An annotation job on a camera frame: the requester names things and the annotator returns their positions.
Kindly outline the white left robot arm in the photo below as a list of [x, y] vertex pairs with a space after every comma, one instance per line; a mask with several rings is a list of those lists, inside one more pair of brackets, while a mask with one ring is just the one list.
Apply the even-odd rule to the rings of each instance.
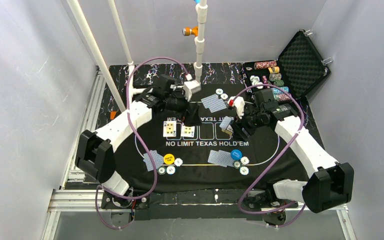
[[200, 90], [201, 84], [197, 80], [187, 80], [177, 86], [175, 78], [161, 74], [154, 85], [144, 89], [110, 123], [94, 131], [86, 129], [80, 134], [75, 166], [93, 177], [109, 194], [134, 200], [133, 196], [127, 196], [130, 186], [116, 170], [117, 148], [132, 134], [142, 143], [138, 128], [163, 111], [176, 113], [188, 127], [199, 125], [199, 106], [190, 100]]

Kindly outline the green poker chip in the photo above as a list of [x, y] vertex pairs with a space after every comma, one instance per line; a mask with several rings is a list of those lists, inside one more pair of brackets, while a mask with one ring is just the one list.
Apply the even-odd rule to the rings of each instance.
[[233, 162], [232, 166], [235, 169], [240, 169], [242, 167], [242, 163], [239, 160], [236, 160], [236, 161]]
[[166, 170], [166, 168], [164, 166], [159, 167], [158, 170], [157, 170], [157, 173], [159, 175], [164, 175], [164, 174], [166, 174], [166, 172], [167, 172], [167, 170]]

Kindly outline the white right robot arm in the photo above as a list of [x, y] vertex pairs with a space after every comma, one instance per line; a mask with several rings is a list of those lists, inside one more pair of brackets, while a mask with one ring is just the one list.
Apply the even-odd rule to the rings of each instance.
[[304, 127], [305, 116], [299, 104], [292, 107], [288, 103], [279, 103], [272, 88], [254, 92], [253, 104], [246, 107], [240, 94], [228, 100], [228, 106], [236, 111], [231, 123], [234, 137], [245, 140], [259, 127], [270, 127], [286, 146], [269, 164], [269, 166], [247, 188], [253, 189], [268, 173], [269, 169], [287, 150], [292, 150], [306, 170], [308, 181], [276, 179], [266, 183], [265, 190], [254, 196], [247, 192], [240, 198], [242, 202], [260, 207], [281, 200], [301, 202], [313, 213], [347, 204], [352, 200], [354, 174], [348, 163], [340, 163], [328, 154]]

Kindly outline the white light-blue ten chip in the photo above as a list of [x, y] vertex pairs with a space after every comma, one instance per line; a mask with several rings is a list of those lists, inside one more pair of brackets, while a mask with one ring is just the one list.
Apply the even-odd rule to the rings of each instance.
[[246, 175], [248, 175], [250, 173], [250, 170], [249, 170], [249, 168], [247, 166], [241, 166], [239, 168], [239, 172], [240, 172], [241, 175], [246, 176]]

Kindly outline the blue-backed playing card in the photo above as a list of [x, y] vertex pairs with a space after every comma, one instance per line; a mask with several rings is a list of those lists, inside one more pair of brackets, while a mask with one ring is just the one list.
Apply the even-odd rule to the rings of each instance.
[[201, 99], [201, 103], [205, 109], [209, 109], [212, 105], [218, 105], [220, 102], [223, 102], [223, 100], [218, 94], [212, 94]]
[[148, 172], [151, 172], [154, 169], [151, 158], [153, 159], [156, 169], [160, 168], [164, 164], [163, 156], [157, 153], [155, 150], [151, 150], [150, 154], [144, 153], [143, 161]]
[[145, 163], [145, 166], [148, 171], [152, 171], [154, 169], [153, 167], [153, 161], [151, 158], [155, 161], [155, 166], [158, 168], [159, 167], [159, 157], [158, 153], [156, 150], [150, 150], [149, 154], [144, 153], [143, 154], [143, 162]]
[[217, 102], [214, 102], [211, 107], [209, 108], [210, 112], [211, 113], [215, 113], [215, 112], [218, 112], [218, 111], [221, 111], [221, 110], [224, 110], [227, 108], [227, 105], [226, 103], [223, 101], [223, 100], [219, 100]]
[[218, 151], [220, 165], [223, 167], [232, 167], [234, 163], [234, 159], [231, 156], [230, 152], [219, 150]]
[[222, 157], [218, 151], [210, 150], [207, 162], [209, 164], [217, 165], [226, 168], [227, 164], [222, 160]]

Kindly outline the white blue poker chip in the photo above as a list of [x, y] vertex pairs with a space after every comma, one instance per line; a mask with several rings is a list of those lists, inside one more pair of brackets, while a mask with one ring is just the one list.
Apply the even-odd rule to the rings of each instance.
[[173, 163], [176, 167], [180, 167], [183, 164], [183, 160], [181, 158], [176, 158]]
[[248, 165], [250, 163], [250, 160], [248, 157], [246, 156], [243, 156], [241, 159], [240, 159], [240, 162], [241, 164], [244, 166], [244, 165]]
[[229, 96], [226, 93], [223, 93], [220, 95], [220, 97], [222, 100], [227, 100]]

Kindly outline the blue small blind button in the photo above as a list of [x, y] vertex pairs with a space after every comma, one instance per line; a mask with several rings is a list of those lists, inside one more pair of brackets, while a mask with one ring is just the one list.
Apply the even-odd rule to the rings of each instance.
[[239, 161], [243, 157], [243, 153], [238, 149], [234, 149], [231, 151], [230, 156], [234, 161]]

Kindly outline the yellow big blind button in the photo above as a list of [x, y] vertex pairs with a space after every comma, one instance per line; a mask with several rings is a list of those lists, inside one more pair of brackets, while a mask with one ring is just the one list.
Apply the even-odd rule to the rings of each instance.
[[164, 155], [163, 162], [165, 165], [172, 165], [175, 162], [175, 157], [173, 154], [168, 153]]

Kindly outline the blue playing card deck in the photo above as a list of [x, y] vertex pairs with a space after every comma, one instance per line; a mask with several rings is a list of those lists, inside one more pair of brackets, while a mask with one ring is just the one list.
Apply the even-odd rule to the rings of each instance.
[[232, 136], [233, 133], [234, 133], [234, 130], [233, 130], [231, 124], [232, 124], [233, 122], [234, 122], [234, 118], [233, 118], [233, 117], [231, 117], [231, 116], [225, 116], [225, 117], [222, 119], [222, 121], [221, 121], [221, 123], [220, 123], [220, 126], [219, 126], [219, 127], [221, 128], [221, 131], [222, 131], [223, 133], [226, 133], [226, 134]]

